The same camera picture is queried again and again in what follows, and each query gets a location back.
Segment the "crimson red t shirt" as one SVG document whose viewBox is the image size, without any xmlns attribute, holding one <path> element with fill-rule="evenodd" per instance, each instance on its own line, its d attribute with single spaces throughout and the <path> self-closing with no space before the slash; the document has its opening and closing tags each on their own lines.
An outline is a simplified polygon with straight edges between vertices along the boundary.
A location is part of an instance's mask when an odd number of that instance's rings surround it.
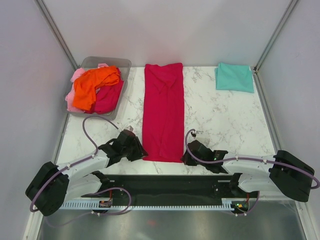
<svg viewBox="0 0 320 240">
<path fill-rule="evenodd" d="M 184 154 L 185 99 L 181 62 L 144 68 L 142 146 L 145 161 L 181 163 Z"/>
</svg>

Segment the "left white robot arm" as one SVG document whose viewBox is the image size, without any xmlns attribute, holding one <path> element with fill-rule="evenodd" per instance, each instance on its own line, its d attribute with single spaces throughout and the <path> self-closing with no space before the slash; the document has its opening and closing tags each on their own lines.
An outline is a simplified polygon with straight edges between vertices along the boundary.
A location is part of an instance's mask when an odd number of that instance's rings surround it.
<svg viewBox="0 0 320 240">
<path fill-rule="evenodd" d="M 51 161 L 44 163 L 27 187 L 25 195 L 31 201 L 30 211 L 41 212 L 47 217 L 65 202 L 85 195 L 106 196 L 110 185 L 100 170 L 121 159 L 130 162 L 147 157 L 139 138 L 130 130 L 122 130 L 117 138 L 96 146 L 83 158 L 62 165 Z"/>
</svg>

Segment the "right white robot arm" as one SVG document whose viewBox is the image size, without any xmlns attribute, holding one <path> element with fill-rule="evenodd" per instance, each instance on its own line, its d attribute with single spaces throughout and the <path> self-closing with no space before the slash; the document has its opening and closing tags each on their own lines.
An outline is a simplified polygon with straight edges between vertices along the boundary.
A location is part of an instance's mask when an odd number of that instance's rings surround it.
<svg viewBox="0 0 320 240">
<path fill-rule="evenodd" d="M 305 203 L 311 190 L 320 187 L 314 169 L 285 150 L 267 156 L 236 155 L 226 150 L 211 150 L 198 140 L 184 143 L 182 162 L 230 176 L 229 191 L 235 197 L 253 192 L 281 193 Z"/>
</svg>

